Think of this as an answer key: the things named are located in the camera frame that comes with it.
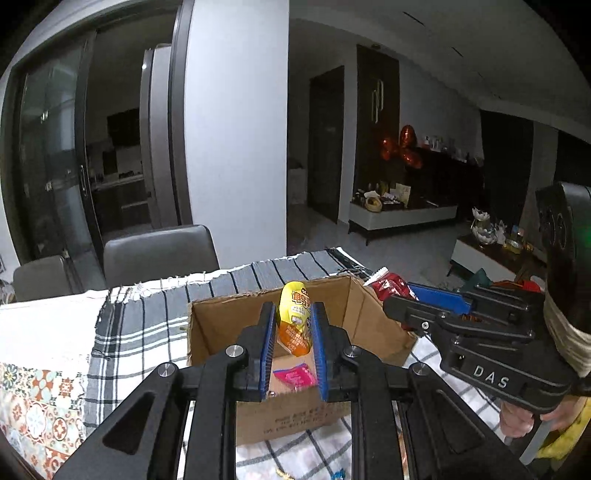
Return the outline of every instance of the sliding glass door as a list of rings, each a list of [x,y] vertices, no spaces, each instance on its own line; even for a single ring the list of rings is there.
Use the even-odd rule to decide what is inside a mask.
[[[105,286],[84,139],[79,138],[86,85],[80,72],[87,70],[92,40],[93,35],[27,69],[17,113],[21,218],[31,253],[70,259],[84,290]]]

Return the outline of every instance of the screw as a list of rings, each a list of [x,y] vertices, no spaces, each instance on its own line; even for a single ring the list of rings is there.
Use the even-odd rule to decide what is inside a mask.
[[[413,370],[414,373],[420,375],[421,377],[426,377],[429,374],[429,370],[431,370],[429,366],[427,364],[424,364],[423,362],[417,362],[415,364],[412,364],[410,368]]]
[[[240,345],[230,345],[226,348],[226,355],[232,358],[236,358],[237,356],[241,356],[244,353],[244,348]]]
[[[174,373],[174,370],[176,368],[177,366],[170,362],[160,364],[158,366],[158,375],[160,375],[161,377],[170,377]]]
[[[361,354],[361,348],[357,345],[349,345],[344,348],[343,353],[349,358],[355,358]]]

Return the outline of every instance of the gray striped cloth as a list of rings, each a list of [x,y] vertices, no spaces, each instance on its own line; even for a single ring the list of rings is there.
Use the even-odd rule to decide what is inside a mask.
[[[255,262],[208,282],[184,283],[173,288],[138,294],[138,286],[116,288],[108,295],[96,326],[85,398],[86,433],[93,430],[160,363],[187,366],[187,304],[195,300],[278,288],[289,281],[314,280],[328,275],[354,273],[366,280],[371,272],[343,255],[341,249],[303,253],[280,260]],[[498,429],[498,408],[477,389],[439,369],[440,356],[427,337],[420,339],[407,364],[425,361],[460,393],[491,428]],[[179,464],[184,471],[190,412]],[[297,479],[329,480],[344,468],[351,471],[350,417],[315,430],[236,448],[236,476],[241,480],[279,478],[279,468]]]

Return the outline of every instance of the candy wrapper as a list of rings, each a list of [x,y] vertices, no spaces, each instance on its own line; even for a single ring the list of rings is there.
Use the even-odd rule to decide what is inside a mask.
[[[380,301],[384,301],[392,295],[418,300],[402,277],[396,273],[390,273],[386,267],[380,268],[365,282],[365,285],[371,285]]]
[[[287,370],[275,370],[273,375],[294,390],[313,387],[318,384],[318,380],[316,380],[307,364],[300,364]]]
[[[292,355],[307,354],[312,347],[310,336],[310,298],[301,281],[285,284],[279,301],[279,335],[281,344]]]

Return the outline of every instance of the yellow snack package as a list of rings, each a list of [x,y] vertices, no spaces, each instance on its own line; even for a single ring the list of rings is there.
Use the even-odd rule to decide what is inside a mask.
[[[290,281],[283,287],[279,318],[279,341],[295,356],[307,354],[312,347],[310,298],[301,281]]]

